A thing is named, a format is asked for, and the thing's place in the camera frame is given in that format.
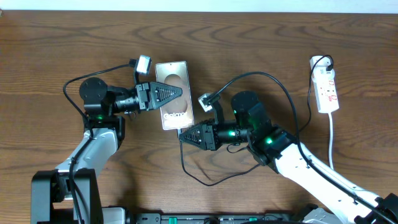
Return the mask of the gold Galaxy smartphone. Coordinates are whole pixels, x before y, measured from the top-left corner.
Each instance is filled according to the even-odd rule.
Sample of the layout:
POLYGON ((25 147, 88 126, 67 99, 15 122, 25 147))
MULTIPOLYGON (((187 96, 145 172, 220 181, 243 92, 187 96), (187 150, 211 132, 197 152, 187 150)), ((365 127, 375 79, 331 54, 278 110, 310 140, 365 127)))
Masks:
POLYGON ((182 89, 182 95, 160 108, 163 130, 182 129, 194 125, 192 97, 186 61, 155 65, 157 81, 182 89))

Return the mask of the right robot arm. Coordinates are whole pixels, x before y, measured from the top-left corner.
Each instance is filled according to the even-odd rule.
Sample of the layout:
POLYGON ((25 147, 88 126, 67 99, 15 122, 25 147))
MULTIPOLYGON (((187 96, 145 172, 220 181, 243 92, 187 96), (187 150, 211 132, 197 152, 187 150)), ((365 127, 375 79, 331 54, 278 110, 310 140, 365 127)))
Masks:
POLYGON ((242 91, 231 100, 235 119, 222 119, 221 105, 206 107, 215 117, 179 135, 183 143, 204 151, 224 144, 247 143, 260 166, 299 184, 326 206, 342 223, 397 223, 397 196, 382 198, 350 182, 317 159, 297 137, 272 124, 253 91, 242 91))

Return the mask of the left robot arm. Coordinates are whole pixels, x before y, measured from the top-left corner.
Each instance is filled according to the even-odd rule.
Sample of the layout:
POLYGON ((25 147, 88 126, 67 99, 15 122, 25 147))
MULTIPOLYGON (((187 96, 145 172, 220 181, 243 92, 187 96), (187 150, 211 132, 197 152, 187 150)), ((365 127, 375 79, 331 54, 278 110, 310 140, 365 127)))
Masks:
POLYGON ((123 114, 157 110, 183 90, 158 82, 126 89, 88 78, 80 86, 84 101, 83 139, 54 170, 38 171, 31 182, 31 223, 134 223, 124 207, 103 207, 97 177, 125 137, 123 114))

